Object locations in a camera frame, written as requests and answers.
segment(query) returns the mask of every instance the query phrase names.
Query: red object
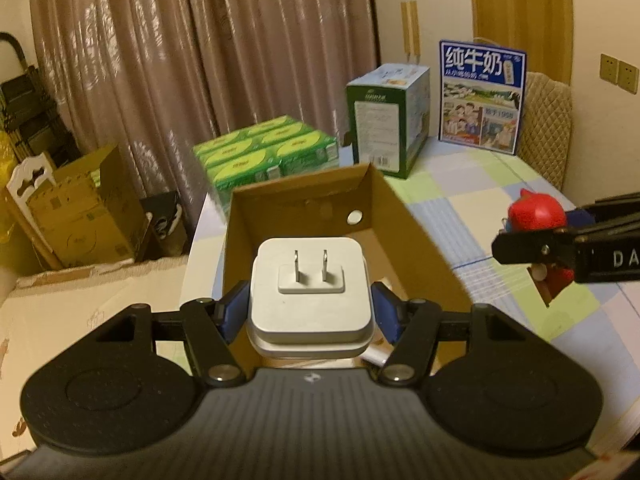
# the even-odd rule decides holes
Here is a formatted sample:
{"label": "red object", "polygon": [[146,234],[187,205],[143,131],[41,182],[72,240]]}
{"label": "red object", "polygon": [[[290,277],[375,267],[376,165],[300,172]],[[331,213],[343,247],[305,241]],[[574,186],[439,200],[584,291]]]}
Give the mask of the red object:
{"label": "red object", "polygon": [[[551,195],[521,189],[520,198],[509,207],[509,222],[513,231],[554,229],[566,225],[566,215],[558,200]],[[573,280],[571,269],[547,265],[546,278],[542,283],[553,299]]]}

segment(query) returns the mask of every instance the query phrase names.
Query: chair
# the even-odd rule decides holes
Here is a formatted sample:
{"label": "chair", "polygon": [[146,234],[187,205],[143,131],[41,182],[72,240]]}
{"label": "chair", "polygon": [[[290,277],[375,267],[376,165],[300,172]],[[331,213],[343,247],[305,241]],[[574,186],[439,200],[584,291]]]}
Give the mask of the chair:
{"label": "chair", "polygon": [[44,257],[51,269],[62,269],[62,263],[45,240],[27,205],[27,200],[46,181],[54,186],[53,168],[45,153],[25,158],[14,168],[11,179],[2,190],[2,198],[15,221]]}
{"label": "chair", "polygon": [[517,155],[561,190],[573,129],[571,89],[545,74],[527,72]]}

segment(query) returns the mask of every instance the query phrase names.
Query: white wall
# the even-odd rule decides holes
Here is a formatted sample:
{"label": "white wall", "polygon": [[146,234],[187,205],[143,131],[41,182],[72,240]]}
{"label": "white wall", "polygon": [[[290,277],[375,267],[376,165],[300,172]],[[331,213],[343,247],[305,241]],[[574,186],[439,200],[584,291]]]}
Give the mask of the white wall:
{"label": "white wall", "polygon": [[[400,2],[376,0],[382,62],[406,62],[402,41]],[[431,135],[438,134],[440,113],[440,72],[438,42],[471,40],[473,17],[471,0],[416,0],[420,19],[422,57],[420,64],[431,67]]]}
{"label": "white wall", "polygon": [[[29,0],[0,0],[0,31],[13,34],[24,50],[29,64],[36,64],[31,10]],[[14,50],[6,42],[0,43],[0,81],[6,81],[22,73]]]}
{"label": "white wall", "polygon": [[599,77],[600,54],[640,67],[640,0],[574,0],[574,136],[563,191],[577,204],[640,191],[640,94]]}

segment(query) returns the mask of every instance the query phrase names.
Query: white power adapter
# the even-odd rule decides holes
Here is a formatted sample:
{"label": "white power adapter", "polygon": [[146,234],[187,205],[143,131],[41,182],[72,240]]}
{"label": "white power adapter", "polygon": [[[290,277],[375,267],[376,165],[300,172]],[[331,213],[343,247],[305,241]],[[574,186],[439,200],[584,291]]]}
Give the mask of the white power adapter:
{"label": "white power adapter", "polygon": [[354,357],[375,318],[367,264],[351,238],[270,238],[251,277],[248,334],[264,356]]}

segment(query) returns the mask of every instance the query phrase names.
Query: nutrition label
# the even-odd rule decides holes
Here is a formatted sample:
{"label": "nutrition label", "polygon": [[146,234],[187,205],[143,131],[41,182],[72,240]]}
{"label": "nutrition label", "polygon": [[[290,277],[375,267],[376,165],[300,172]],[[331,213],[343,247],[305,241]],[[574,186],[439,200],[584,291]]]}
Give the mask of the nutrition label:
{"label": "nutrition label", "polygon": [[356,101],[358,155],[376,168],[400,171],[400,121],[397,104]]}

